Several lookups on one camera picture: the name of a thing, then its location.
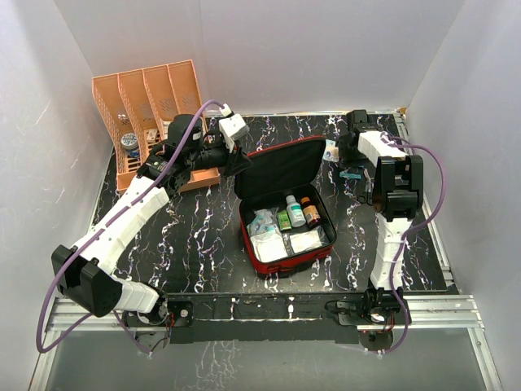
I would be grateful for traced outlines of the clear bag of plasters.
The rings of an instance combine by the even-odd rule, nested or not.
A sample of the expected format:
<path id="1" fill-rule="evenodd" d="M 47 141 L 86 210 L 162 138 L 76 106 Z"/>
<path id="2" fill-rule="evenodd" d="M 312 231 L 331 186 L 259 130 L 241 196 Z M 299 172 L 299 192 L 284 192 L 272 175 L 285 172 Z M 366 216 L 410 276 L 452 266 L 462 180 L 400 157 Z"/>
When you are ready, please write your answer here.
<path id="1" fill-rule="evenodd" d="M 250 235 L 260 235 L 270 231 L 280 231 L 276 209 L 259 209 L 249 225 Z"/>

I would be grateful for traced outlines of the red black medicine case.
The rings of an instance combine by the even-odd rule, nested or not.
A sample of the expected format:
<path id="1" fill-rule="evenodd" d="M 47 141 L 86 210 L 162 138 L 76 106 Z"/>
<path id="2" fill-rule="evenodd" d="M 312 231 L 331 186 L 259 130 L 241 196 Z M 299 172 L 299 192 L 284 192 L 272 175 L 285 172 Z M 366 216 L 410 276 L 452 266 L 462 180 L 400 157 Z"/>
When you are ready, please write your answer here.
<path id="1" fill-rule="evenodd" d="M 326 139 L 312 136 L 252 152 L 248 154 L 252 167 L 236 176 L 234 191 L 241 200 L 239 217 L 244 243 L 253 268 L 259 275 L 293 274 L 331 254 L 337 234 L 326 204 L 314 185 L 325 149 Z M 316 227 L 309 229 L 305 223 L 289 231 L 277 231 L 283 238 L 288 256 L 278 261 L 261 263 L 255 256 L 247 225 L 259 209 L 276 209 L 276 214 L 286 210 L 288 195 L 293 195 L 299 204 L 303 197 L 309 197 L 316 205 L 322 218 L 321 224 L 316 227 L 322 228 L 327 244 L 304 253 L 293 253 L 289 235 L 311 231 Z"/>

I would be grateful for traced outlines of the gauze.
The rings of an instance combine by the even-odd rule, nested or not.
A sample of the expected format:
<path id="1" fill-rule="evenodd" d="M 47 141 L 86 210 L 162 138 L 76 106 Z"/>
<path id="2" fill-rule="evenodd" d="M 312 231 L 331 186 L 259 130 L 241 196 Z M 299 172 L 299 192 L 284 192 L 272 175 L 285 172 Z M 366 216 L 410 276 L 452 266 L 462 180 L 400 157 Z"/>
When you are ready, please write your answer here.
<path id="1" fill-rule="evenodd" d="M 250 238 L 256 258 L 261 263 L 270 263 L 286 258 L 286 250 L 282 236 L 277 231 L 268 231 Z"/>

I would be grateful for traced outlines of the teal bandage packet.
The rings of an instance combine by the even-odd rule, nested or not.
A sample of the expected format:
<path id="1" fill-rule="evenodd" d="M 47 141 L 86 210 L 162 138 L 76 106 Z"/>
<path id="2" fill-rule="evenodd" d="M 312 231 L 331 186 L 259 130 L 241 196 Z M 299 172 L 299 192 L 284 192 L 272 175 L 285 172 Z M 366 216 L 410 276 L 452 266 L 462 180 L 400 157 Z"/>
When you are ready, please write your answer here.
<path id="1" fill-rule="evenodd" d="M 247 225 L 247 232 L 250 236 L 264 234 L 271 230 L 271 218 L 264 215 L 257 215 L 251 223 Z"/>

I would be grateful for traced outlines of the brown bottle orange cap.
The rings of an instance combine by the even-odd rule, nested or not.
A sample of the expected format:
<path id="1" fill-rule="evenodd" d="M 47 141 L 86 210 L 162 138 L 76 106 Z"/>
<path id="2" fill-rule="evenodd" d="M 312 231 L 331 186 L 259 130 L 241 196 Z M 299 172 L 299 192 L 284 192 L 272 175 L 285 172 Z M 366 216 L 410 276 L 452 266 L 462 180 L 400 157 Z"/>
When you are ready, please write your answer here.
<path id="1" fill-rule="evenodd" d="M 303 197 L 300 204 L 308 228 L 313 229 L 314 227 L 320 225 L 322 222 L 321 215 L 311 199 L 309 197 Z"/>

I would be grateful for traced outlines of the blue cotton swab bag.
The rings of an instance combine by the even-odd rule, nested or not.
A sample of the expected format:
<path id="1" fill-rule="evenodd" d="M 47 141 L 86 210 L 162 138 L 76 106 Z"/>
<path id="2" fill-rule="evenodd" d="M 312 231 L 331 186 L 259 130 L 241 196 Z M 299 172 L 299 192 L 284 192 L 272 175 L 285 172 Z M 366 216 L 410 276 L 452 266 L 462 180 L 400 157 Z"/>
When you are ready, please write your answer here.
<path id="1" fill-rule="evenodd" d="M 339 162 L 339 150 L 337 147 L 327 147 L 324 151 L 322 159 L 328 162 Z"/>

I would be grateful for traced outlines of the white bottle green label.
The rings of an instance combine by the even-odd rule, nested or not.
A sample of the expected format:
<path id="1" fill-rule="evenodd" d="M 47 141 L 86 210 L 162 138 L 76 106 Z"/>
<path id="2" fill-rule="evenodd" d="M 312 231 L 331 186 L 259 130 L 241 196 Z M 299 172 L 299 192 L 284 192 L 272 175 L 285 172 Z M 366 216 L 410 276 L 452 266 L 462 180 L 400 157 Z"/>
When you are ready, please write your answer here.
<path id="1" fill-rule="evenodd" d="M 300 204 L 293 195 L 286 196 L 287 214 L 290 219 L 291 226 L 294 228 L 302 227 L 306 223 L 306 219 Z"/>

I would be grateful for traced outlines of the white gauze pad pack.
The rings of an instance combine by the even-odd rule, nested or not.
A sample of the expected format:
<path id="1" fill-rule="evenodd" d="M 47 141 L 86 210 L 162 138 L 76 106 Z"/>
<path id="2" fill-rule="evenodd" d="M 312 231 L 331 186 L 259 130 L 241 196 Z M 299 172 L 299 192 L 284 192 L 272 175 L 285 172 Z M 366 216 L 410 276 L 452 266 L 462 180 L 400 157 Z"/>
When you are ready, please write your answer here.
<path id="1" fill-rule="evenodd" d="M 293 253 L 304 253 L 327 244 L 325 234 L 321 227 L 311 231 L 289 235 L 289 242 Z"/>

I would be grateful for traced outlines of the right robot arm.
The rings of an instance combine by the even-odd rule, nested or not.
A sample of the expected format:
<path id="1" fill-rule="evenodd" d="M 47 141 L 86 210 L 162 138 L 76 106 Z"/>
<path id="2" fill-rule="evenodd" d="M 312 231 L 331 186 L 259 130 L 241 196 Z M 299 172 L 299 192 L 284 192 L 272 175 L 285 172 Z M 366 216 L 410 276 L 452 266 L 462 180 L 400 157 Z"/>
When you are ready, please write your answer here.
<path id="1" fill-rule="evenodd" d="M 378 218 L 378 242 L 368 288 L 358 315 L 386 325 L 399 313 L 403 301 L 401 266 L 405 239 L 423 203 L 423 160 L 403 152 L 376 125 L 365 110 L 346 115 L 347 131 L 336 140 L 339 167 L 363 169 L 371 164 L 374 177 L 366 180 L 359 202 L 373 206 Z"/>

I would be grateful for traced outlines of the green wind oil box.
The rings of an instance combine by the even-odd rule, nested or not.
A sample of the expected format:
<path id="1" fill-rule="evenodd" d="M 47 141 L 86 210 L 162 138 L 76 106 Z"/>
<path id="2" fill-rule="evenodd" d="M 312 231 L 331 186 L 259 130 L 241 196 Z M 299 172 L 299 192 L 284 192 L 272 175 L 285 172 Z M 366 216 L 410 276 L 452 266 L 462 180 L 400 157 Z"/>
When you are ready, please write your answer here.
<path id="1" fill-rule="evenodd" d="M 278 212 L 277 219 L 280 231 L 289 231 L 292 228 L 291 220 L 286 210 Z"/>

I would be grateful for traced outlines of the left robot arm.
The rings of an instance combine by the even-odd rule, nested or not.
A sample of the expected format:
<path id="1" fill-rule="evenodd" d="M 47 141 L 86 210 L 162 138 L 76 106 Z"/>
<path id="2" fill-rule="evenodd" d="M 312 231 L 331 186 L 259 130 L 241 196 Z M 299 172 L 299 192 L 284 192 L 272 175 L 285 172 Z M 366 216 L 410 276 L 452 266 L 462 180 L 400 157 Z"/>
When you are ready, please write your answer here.
<path id="1" fill-rule="evenodd" d="M 227 112 L 217 132 L 202 120 L 178 115 L 168 137 L 157 143 L 124 195 L 104 218 L 71 248 L 51 255 L 57 290 L 101 318 L 113 310 L 135 313 L 144 323 L 161 324 L 168 315 L 166 296 L 149 283 L 127 281 L 114 273 L 121 254 L 148 220 L 185 186 L 195 170 L 218 168 L 232 176 L 252 166 L 239 140 L 249 131 L 244 119 Z"/>

